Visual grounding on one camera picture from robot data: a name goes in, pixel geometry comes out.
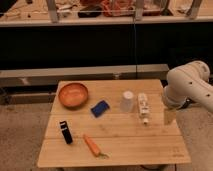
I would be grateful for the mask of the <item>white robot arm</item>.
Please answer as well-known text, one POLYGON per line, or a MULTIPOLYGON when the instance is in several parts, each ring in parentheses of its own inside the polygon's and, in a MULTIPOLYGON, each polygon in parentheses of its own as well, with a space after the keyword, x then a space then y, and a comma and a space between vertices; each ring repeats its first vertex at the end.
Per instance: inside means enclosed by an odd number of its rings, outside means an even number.
POLYGON ((168 71, 163 88, 164 124, 170 125, 176 111, 189 98, 213 113, 213 86, 209 84, 210 69, 203 61, 192 61, 168 71))

